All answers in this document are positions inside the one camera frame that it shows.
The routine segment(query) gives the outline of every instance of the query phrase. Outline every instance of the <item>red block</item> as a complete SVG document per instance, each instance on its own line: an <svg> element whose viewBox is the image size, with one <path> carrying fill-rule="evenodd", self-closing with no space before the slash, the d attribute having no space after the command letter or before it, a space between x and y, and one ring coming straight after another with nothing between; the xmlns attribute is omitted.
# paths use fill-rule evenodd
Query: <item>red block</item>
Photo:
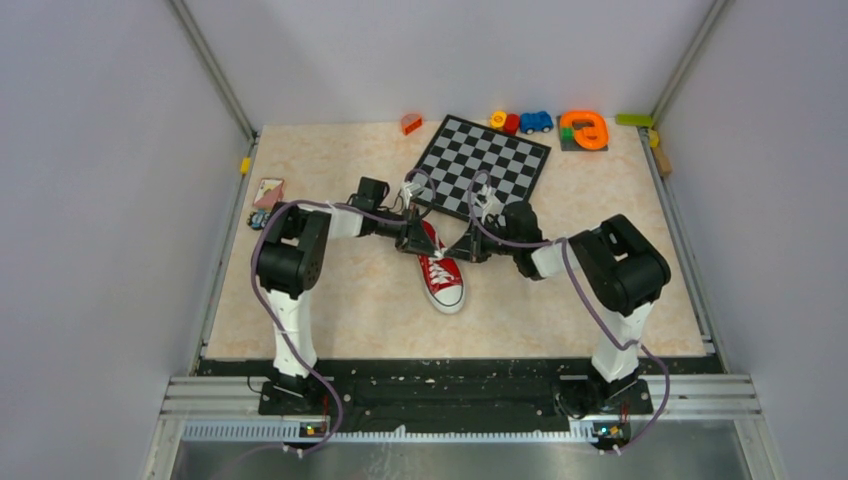
<svg viewBox="0 0 848 480"><path fill-rule="evenodd" d="M510 113L506 116L506 122L504 123L504 132L515 135L515 132L518 131L518 126L521 124L521 117L514 113Z"/></svg>

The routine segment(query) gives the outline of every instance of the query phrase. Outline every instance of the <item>yellow toy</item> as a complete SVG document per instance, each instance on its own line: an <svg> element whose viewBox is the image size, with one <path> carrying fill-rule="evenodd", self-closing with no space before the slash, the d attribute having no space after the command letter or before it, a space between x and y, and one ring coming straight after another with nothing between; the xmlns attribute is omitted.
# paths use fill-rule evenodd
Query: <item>yellow toy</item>
<svg viewBox="0 0 848 480"><path fill-rule="evenodd" d="M506 123L506 112L498 110L489 118L489 126L498 131L503 131L503 126Z"/></svg>

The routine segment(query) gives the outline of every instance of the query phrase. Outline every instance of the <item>orange ring toy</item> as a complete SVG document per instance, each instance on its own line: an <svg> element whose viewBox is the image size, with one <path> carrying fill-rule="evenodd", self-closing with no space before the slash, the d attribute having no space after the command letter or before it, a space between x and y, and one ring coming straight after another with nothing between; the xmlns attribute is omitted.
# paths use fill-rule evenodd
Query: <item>orange ring toy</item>
<svg viewBox="0 0 848 480"><path fill-rule="evenodd" d="M588 124L574 128L574 124ZM600 150L609 144L609 132L604 117L595 112L578 110L568 112L559 120L559 128L574 128L574 141L586 150Z"/></svg>

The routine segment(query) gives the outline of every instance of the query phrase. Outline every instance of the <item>orange toy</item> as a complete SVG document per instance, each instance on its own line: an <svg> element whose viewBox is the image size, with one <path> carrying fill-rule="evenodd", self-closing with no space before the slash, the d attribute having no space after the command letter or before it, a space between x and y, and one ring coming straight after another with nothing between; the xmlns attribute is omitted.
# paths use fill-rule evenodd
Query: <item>orange toy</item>
<svg viewBox="0 0 848 480"><path fill-rule="evenodd" d="M400 131L403 132L404 135L409 135L414 132L415 129L420 127L424 123L424 119L421 118L421 115L417 113L410 113L408 115L404 115L403 118L400 119Z"/></svg>
<svg viewBox="0 0 848 480"><path fill-rule="evenodd" d="M574 141L586 150L600 150L609 143L607 122L595 112L568 112L560 118L559 128L573 128Z"/></svg>

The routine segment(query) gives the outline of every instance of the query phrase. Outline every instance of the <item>white shoelace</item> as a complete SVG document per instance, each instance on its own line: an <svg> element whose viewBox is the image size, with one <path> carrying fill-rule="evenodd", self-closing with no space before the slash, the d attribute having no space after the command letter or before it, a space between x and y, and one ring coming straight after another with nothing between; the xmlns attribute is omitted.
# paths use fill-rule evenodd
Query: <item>white shoelace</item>
<svg viewBox="0 0 848 480"><path fill-rule="evenodd" d="M443 283L448 283L453 280L453 275L450 272L444 269L441 265L439 265L438 260L434 258L427 259L428 271L430 272L430 283L441 285Z"/></svg>

